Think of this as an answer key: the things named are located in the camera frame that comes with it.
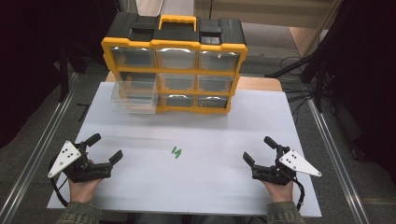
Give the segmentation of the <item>person's right hand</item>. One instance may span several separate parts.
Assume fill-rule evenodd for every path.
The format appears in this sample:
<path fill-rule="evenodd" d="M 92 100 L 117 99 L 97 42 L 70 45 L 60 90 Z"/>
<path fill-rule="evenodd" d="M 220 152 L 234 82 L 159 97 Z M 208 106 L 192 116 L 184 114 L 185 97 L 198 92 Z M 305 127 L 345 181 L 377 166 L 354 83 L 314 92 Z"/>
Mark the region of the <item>person's right hand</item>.
<path fill-rule="evenodd" d="M 263 181 L 272 203 L 286 203 L 293 201 L 293 183 L 290 181 L 287 185 L 276 185 Z"/>

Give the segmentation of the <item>black curtain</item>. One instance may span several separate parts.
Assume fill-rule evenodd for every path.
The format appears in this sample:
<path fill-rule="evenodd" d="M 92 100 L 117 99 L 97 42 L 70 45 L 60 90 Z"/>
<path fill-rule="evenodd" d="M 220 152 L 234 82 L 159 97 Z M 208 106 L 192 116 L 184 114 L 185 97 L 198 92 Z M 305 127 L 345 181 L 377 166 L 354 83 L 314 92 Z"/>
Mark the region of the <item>black curtain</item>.
<path fill-rule="evenodd" d="M 396 184 L 396 0 L 344 0 L 328 38 L 330 88 L 349 140 Z"/>
<path fill-rule="evenodd" d="M 67 60 L 83 73 L 85 58 L 104 61 L 101 42 L 118 0 L 0 0 L 0 148 L 66 75 Z"/>

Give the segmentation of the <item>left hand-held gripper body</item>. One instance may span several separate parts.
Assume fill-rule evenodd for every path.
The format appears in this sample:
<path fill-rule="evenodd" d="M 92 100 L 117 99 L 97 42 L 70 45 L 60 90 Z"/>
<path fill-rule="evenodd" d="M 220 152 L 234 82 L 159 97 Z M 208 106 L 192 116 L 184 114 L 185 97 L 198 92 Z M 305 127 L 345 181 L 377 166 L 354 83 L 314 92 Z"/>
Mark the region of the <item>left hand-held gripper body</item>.
<path fill-rule="evenodd" d="M 63 172 L 75 183 L 111 177 L 113 165 L 108 161 L 91 164 L 86 154 L 85 141 L 79 144 L 65 141 L 55 161 L 49 167 L 48 178 Z"/>

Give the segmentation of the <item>beige cabinet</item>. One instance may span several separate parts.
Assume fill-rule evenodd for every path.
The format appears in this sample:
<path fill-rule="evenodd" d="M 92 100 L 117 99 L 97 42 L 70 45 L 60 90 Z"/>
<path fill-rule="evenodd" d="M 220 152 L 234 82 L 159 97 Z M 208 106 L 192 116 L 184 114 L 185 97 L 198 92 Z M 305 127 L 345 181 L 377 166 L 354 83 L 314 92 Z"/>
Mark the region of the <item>beige cabinet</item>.
<path fill-rule="evenodd" d="M 206 19 L 319 28 L 343 0 L 194 0 L 194 14 Z"/>

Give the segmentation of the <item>clear plastic drawer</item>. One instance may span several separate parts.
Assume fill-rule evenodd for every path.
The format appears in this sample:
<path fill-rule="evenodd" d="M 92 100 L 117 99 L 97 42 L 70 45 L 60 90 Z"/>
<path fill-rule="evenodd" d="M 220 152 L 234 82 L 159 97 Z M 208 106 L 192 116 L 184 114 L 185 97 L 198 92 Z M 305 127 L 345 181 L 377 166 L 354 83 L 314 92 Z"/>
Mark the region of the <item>clear plastic drawer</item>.
<path fill-rule="evenodd" d="M 155 114 L 158 104 L 155 73 L 120 72 L 111 95 L 111 103 L 120 112 Z"/>

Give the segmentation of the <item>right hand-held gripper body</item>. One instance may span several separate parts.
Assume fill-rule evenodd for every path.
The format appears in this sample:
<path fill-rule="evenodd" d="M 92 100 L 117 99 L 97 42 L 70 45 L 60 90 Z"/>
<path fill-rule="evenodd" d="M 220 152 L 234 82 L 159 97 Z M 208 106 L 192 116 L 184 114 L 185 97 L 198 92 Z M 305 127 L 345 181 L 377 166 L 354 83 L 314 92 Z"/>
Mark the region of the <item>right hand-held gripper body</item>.
<path fill-rule="evenodd" d="M 304 156 L 294 149 L 281 145 L 276 147 L 274 165 L 262 166 L 250 159 L 250 168 L 253 179 L 281 186 L 286 186 L 290 181 L 296 181 L 298 173 L 321 177 L 321 172 Z"/>

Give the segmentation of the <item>yellow black drawer organizer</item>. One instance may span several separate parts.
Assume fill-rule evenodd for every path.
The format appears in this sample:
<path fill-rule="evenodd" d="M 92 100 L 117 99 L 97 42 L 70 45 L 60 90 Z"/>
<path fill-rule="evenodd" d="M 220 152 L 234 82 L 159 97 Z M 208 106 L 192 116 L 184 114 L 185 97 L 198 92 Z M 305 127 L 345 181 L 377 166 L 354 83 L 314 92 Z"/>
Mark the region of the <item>yellow black drawer organizer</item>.
<path fill-rule="evenodd" d="M 241 54 L 241 65 L 248 47 L 240 20 L 200 19 L 194 16 L 159 15 L 141 16 L 121 12 L 116 15 L 102 40 L 107 68 L 119 79 L 110 49 L 126 48 L 189 48 L 219 49 Z"/>

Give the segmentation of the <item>person's left hand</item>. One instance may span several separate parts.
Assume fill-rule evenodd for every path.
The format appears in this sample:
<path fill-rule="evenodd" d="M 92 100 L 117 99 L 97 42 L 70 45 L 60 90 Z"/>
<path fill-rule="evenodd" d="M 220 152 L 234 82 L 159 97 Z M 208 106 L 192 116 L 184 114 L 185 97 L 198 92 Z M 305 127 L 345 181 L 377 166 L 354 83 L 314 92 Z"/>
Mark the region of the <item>person's left hand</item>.
<path fill-rule="evenodd" d="M 75 183 L 69 180 L 70 201 L 73 203 L 89 203 L 101 182 L 101 179 L 81 183 Z"/>

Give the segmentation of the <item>metal floor rail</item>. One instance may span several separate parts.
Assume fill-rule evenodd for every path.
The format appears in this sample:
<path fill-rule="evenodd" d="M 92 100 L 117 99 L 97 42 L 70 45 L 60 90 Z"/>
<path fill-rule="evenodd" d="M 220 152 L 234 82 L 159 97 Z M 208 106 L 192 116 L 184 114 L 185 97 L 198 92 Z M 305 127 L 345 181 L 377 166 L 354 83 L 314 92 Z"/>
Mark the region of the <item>metal floor rail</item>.
<path fill-rule="evenodd" d="M 340 186 L 344 192 L 346 202 L 349 206 L 352 216 L 354 217 L 356 224 L 371 224 L 367 213 L 363 207 L 361 197 L 357 192 L 347 168 L 339 154 L 338 148 L 334 143 L 332 134 L 328 128 L 325 118 L 317 110 L 314 101 L 308 101 L 311 114 L 318 126 L 318 131 L 321 135 L 323 143 L 329 154 L 330 161 L 332 162 L 332 167 L 336 173 L 336 176 L 340 182 Z"/>
<path fill-rule="evenodd" d="M 70 105 L 70 102 L 74 96 L 75 88 L 78 83 L 78 74 L 74 73 L 69 84 L 69 93 L 66 94 L 64 100 L 57 104 L 52 116 L 50 117 L 49 123 L 47 124 L 44 132 L 41 134 L 35 148 L 25 166 L 14 184 L 11 192 L 7 196 L 7 200 L 0 211 L 0 224 L 10 224 L 12 218 L 14 218 L 18 207 L 29 188 L 29 185 L 38 169 L 39 164 L 43 160 L 47 149 L 49 148 L 50 141 L 53 135 L 56 133 L 58 126 Z"/>

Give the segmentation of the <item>set of closed clear drawers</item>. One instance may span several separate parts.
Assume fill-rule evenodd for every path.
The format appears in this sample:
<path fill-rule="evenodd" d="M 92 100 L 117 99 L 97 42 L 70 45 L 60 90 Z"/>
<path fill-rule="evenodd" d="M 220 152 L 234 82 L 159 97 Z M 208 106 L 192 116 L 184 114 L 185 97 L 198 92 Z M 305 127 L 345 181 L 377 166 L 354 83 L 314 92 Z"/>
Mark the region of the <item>set of closed clear drawers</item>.
<path fill-rule="evenodd" d="M 135 82 L 140 97 L 154 89 L 158 110 L 217 111 L 230 108 L 242 61 L 236 51 L 189 48 L 110 49 L 119 78 Z"/>

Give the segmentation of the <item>white table board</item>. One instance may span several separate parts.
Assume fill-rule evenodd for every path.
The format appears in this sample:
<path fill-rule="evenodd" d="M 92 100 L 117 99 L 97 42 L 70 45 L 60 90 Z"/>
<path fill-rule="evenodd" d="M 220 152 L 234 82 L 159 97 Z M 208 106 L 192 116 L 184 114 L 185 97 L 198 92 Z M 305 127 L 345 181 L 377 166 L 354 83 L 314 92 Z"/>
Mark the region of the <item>white table board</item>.
<path fill-rule="evenodd" d="M 92 204 L 110 211 L 261 216 L 268 192 L 252 178 L 247 152 L 271 166 L 276 152 L 263 139 L 301 151 L 282 91 L 239 90 L 225 115 L 121 113 L 110 102 L 113 84 L 100 84 L 77 140 L 102 138 L 89 149 L 96 163 L 121 150 L 122 159 Z M 176 159 L 176 151 L 182 153 Z"/>

